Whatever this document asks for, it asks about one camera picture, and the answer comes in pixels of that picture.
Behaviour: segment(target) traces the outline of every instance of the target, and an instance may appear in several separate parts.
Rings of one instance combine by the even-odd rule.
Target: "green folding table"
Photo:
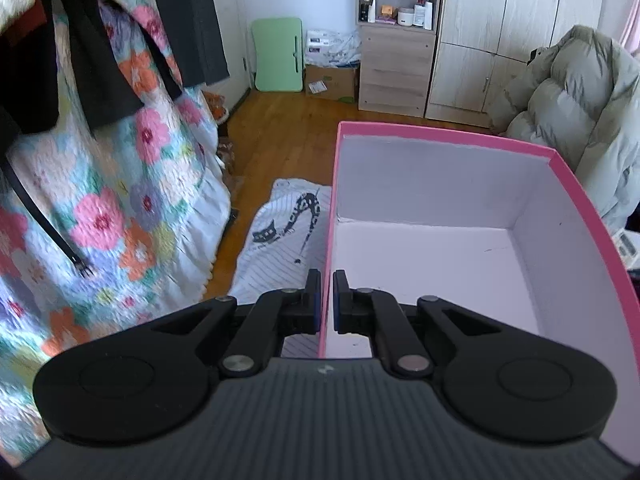
[[[262,92],[302,90],[302,20],[268,18],[251,26],[257,61],[255,87]]]

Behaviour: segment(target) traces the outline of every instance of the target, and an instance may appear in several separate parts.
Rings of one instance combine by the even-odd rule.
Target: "white plastic bag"
[[[316,66],[347,66],[360,60],[360,37],[354,30],[348,34],[330,30],[308,30],[305,64]]]

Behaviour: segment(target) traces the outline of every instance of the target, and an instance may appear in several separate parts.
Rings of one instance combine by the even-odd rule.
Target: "black cloth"
[[[95,130],[142,108],[120,72],[104,29],[98,0],[61,0],[68,18],[69,49],[76,88],[89,128]],[[58,120],[58,70],[51,0],[42,0],[47,23],[10,46],[0,38],[0,105],[25,134],[52,129]],[[151,36],[145,41],[172,99],[182,94]],[[14,141],[0,134],[0,153]]]
[[[113,57],[98,0],[61,0],[69,24],[69,49],[78,97],[91,130],[142,108]]]
[[[16,47],[0,38],[0,104],[34,134],[51,129],[58,120],[58,72],[51,0],[42,0],[47,23],[30,32]],[[0,152],[14,141],[0,134]]]
[[[213,0],[156,0],[185,87],[229,77]]]

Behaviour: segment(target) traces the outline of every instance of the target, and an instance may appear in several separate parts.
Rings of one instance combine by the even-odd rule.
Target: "wooden drawer cabinet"
[[[361,110],[421,117],[435,36],[399,28],[362,29]]]

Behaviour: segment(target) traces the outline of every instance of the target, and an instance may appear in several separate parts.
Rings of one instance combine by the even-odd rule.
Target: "pink curtain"
[[[640,49],[640,0],[634,0],[620,43],[634,54]]]

